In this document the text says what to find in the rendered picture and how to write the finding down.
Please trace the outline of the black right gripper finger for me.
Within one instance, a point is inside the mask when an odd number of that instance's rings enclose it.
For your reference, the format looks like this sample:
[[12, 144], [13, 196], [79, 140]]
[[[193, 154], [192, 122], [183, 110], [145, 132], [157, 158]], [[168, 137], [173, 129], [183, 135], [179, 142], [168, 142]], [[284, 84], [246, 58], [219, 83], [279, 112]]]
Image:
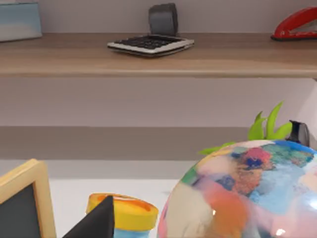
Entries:
[[62, 238], [113, 238], [113, 197], [107, 196]]

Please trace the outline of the yellow lidded blue bottle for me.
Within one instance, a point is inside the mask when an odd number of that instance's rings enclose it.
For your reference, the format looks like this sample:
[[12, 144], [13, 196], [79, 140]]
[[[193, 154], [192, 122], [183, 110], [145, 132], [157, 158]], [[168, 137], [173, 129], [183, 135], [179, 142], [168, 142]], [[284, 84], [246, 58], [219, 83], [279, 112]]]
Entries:
[[141, 199], [115, 193], [92, 193], [86, 214], [108, 196], [113, 197], [113, 238], [149, 238], [150, 231], [156, 226], [159, 210]]

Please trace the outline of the wooden framed blackboard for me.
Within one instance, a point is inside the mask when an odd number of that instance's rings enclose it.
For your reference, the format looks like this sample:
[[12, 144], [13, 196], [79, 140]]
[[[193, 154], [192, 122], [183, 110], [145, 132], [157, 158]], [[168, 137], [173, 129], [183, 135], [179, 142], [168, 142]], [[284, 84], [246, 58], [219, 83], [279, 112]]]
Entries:
[[56, 238], [43, 161], [28, 160], [0, 177], [0, 238]]

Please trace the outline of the multicoloured globe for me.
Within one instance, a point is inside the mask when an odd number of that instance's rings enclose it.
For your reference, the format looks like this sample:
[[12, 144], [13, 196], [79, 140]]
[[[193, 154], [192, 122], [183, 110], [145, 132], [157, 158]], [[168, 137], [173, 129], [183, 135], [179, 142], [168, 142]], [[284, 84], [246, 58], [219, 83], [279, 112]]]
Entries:
[[253, 140], [207, 155], [171, 191], [157, 238], [317, 238], [317, 151]]

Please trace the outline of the wooden shelf board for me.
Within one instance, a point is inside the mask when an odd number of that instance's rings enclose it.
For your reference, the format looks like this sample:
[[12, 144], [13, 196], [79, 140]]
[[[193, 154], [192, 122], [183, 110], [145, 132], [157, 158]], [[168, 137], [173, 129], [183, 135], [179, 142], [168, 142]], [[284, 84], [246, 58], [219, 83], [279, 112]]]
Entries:
[[194, 47], [162, 58], [110, 51], [119, 34], [49, 33], [0, 43], [4, 77], [317, 78], [317, 40], [276, 42], [261, 33], [194, 33]]

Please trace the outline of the black and white calculator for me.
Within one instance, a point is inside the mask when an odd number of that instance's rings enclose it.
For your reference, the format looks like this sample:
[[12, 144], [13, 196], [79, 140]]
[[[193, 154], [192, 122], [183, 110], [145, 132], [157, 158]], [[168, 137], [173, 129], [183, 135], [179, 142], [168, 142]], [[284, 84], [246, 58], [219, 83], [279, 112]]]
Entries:
[[189, 49], [194, 43], [194, 40], [185, 38], [149, 34], [109, 42], [107, 47], [132, 55], [161, 57]]

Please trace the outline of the green leafy plant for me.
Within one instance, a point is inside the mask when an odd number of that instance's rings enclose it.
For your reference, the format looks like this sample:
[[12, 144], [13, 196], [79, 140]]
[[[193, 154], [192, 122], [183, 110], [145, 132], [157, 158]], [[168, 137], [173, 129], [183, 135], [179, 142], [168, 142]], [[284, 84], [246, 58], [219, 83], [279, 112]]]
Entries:
[[290, 135], [292, 131], [291, 122], [287, 122], [275, 129], [275, 122], [282, 105], [283, 101], [279, 102], [266, 118], [262, 117], [262, 111], [259, 112], [248, 130], [247, 140], [283, 140]]

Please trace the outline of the dark grey rounded box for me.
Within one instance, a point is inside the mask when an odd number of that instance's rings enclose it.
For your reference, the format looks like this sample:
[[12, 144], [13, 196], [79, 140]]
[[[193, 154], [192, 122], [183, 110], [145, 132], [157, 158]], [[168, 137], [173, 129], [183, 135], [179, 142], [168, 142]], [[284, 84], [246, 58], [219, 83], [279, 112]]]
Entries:
[[163, 36], [178, 34], [178, 14], [173, 2], [156, 4], [148, 10], [150, 33]]

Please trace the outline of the light blue box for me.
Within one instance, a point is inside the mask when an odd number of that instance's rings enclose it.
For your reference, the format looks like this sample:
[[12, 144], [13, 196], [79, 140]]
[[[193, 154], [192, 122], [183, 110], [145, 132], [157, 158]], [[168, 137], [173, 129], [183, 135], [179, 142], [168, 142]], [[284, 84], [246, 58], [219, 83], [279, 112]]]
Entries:
[[40, 37], [39, 0], [0, 0], [0, 42]]

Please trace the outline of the red stapler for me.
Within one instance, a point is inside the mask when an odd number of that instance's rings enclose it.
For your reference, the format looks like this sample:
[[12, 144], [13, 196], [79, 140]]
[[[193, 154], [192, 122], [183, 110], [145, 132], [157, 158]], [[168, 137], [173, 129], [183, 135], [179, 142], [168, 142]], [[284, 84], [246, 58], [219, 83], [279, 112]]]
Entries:
[[317, 31], [295, 31], [316, 20], [317, 6], [303, 8], [281, 21], [270, 38], [280, 42], [317, 40]]

